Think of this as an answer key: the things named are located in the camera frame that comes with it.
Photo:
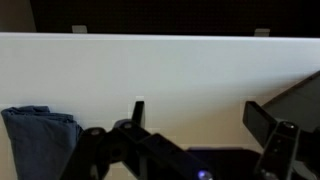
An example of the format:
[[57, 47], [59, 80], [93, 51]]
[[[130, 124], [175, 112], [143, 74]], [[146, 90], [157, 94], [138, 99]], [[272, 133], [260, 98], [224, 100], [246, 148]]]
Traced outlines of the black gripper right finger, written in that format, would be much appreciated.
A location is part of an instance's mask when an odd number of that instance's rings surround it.
[[308, 132], [293, 122], [277, 121], [255, 101], [245, 103], [243, 124], [263, 147], [254, 169], [258, 180], [307, 180], [295, 170], [295, 161], [319, 177], [319, 130]]

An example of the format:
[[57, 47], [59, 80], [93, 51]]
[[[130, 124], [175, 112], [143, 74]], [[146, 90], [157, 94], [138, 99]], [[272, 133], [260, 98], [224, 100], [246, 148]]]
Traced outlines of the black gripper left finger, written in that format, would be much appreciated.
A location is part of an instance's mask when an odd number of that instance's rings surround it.
[[103, 180], [119, 162], [137, 180], [214, 180], [207, 164], [146, 131], [144, 120], [144, 103], [138, 101], [132, 117], [117, 121], [110, 131], [84, 130], [59, 180]]

